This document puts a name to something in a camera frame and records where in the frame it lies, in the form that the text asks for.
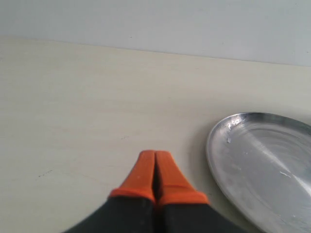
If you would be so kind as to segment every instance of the round metal plate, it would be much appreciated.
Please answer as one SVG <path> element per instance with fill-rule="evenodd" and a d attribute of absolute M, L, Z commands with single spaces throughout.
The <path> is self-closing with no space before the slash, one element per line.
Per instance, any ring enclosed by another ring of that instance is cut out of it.
<path fill-rule="evenodd" d="M 311 126 L 284 116 L 241 113 L 207 140 L 218 186 L 267 233 L 311 232 Z"/>

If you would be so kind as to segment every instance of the table surface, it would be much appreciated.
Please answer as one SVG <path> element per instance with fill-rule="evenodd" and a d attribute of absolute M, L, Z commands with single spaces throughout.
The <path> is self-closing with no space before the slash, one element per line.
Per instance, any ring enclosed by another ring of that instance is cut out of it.
<path fill-rule="evenodd" d="M 246 111 L 310 124 L 310 85 L 310 67 L 0 36 L 0 231 L 67 229 L 155 149 L 256 233 L 211 176 L 208 132 Z"/>

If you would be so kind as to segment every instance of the wooden tabletop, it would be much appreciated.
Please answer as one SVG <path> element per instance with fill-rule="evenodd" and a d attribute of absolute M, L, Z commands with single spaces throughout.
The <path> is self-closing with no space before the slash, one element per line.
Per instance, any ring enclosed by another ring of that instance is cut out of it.
<path fill-rule="evenodd" d="M 71 227 L 155 149 L 255 233 L 211 176 L 208 132 L 245 111 L 310 124 L 310 87 L 310 67 L 0 36 L 0 231 Z"/>

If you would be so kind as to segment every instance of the silver pan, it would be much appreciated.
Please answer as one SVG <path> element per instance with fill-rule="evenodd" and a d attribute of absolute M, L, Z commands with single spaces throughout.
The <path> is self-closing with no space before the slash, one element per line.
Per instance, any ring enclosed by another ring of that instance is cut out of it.
<path fill-rule="evenodd" d="M 267 233 L 311 232 L 311 126 L 241 113 L 221 120 L 207 159 L 227 198 Z"/>

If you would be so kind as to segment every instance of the white wall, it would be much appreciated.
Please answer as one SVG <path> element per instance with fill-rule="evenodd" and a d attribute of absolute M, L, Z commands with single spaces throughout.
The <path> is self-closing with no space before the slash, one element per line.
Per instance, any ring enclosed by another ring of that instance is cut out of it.
<path fill-rule="evenodd" d="M 0 0 L 0 34 L 311 66 L 311 1 Z"/>

